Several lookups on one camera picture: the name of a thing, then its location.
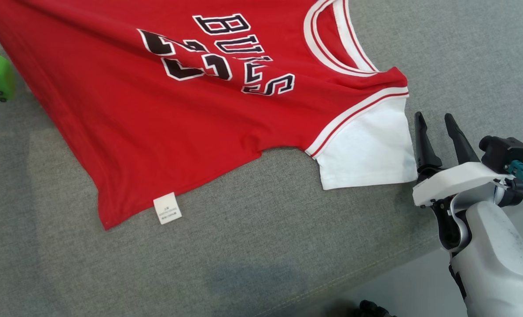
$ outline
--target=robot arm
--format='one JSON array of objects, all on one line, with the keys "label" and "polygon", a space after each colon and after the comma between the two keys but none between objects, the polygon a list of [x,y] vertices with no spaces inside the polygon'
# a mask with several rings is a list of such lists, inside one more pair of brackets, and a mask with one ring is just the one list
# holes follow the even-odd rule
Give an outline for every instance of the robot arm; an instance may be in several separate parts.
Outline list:
[{"label": "robot arm", "polygon": [[470,317],[523,317],[523,239],[501,209],[523,200],[523,143],[487,136],[479,160],[450,114],[459,165],[443,169],[416,114],[418,185],[414,203],[434,211],[450,273]]}]

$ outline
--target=gray couch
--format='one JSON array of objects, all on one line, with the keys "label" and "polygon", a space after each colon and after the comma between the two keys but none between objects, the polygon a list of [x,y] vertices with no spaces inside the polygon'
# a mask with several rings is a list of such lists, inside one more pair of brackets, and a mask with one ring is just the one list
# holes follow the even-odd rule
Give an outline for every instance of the gray couch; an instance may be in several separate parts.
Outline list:
[{"label": "gray couch", "polygon": [[[368,56],[407,75],[406,114],[424,113],[446,165],[446,112],[471,143],[523,141],[523,2],[350,6]],[[288,148],[179,196],[168,225],[147,210],[105,232],[96,197],[20,81],[0,104],[0,317],[288,316],[438,245],[412,184],[324,192],[317,164]]]}]

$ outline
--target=clothing tag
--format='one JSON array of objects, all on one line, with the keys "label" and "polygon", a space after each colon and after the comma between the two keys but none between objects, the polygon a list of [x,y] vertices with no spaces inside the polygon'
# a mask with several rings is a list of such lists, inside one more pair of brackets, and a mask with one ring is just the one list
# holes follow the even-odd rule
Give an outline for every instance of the clothing tag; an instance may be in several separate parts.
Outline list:
[{"label": "clothing tag", "polygon": [[179,206],[177,205],[177,200],[175,200],[175,193],[169,193],[154,199],[154,207],[157,217],[159,218],[159,223],[162,225],[182,217]]}]

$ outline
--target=basketball jersey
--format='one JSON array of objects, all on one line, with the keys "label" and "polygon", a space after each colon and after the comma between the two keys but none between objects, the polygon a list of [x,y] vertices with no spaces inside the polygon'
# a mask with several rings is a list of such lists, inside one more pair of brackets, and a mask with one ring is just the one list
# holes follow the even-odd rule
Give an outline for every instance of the basketball jersey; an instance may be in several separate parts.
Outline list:
[{"label": "basketball jersey", "polygon": [[347,0],[0,0],[0,42],[105,229],[274,147],[324,189],[417,177],[406,78],[372,64]]}]

